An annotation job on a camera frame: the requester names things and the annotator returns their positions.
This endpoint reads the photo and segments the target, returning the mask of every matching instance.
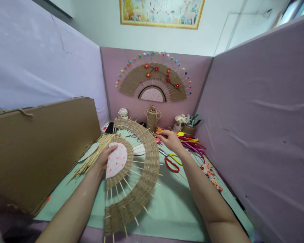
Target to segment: woven fan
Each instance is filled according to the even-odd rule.
[[[148,52],[128,60],[121,70],[116,88],[125,95],[156,102],[180,101],[187,98],[191,89],[190,77],[177,60],[161,52]]]
[[[154,197],[152,191],[157,184],[158,176],[161,175],[159,174],[160,155],[158,145],[149,130],[135,121],[124,119],[115,119],[114,129],[115,131],[118,129],[118,131],[113,132],[111,146],[113,143],[118,143],[118,148],[108,158],[104,227],[105,237],[113,235],[113,240],[114,233],[123,228],[127,236],[126,225],[132,220],[135,220],[138,225],[136,216],[142,209],[148,213],[145,205],[151,196]],[[145,155],[134,157],[133,148],[141,144],[145,148]],[[144,162],[133,160],[143,157],[145,158]],[[130,189],[129,193],[125,192],[125,186]],[[115,199],[113,201],[113,187],[117,193],[117,202],[115,202]],[[108,192],[111,197],[111,205],[108,205]]]

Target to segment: woven cylinder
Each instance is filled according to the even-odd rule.
[[[146,111],[146,128],[149,129],[151,132],[155,132],[158,121],[161,118],[161,112],[158,111],[153,105],[149,106],[148,110]]]
[[[187,125],[186,123],[183,125],[182,132],[185,133],[185,137],[194,136],[196,132],[196,127]]]

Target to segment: pen holder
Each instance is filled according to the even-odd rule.
[[[185,137],[194,136],[194,134],[195,134],[195,132],[196,132],[196,127],[187,125],[187,124],[185,123],[185,124],[183,125],[183,130],[182,130],[182,132],[185,133]]]

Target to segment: pink fabric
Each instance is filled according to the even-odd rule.
[[[154,88],[144,91],[141,99],[156,101],[156,102],[163,102],[163,96],[162,96],[161,92]]]
[[[127,160],[126,147],[121,143],[110,143],[109,147],[114,145],[118,147],[108,157],[106,179],[117,175],[124,168]]]

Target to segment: gold picture frame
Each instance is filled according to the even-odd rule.
[[[204,3],[205,0],[119,0],[121,24],[197,30]]]

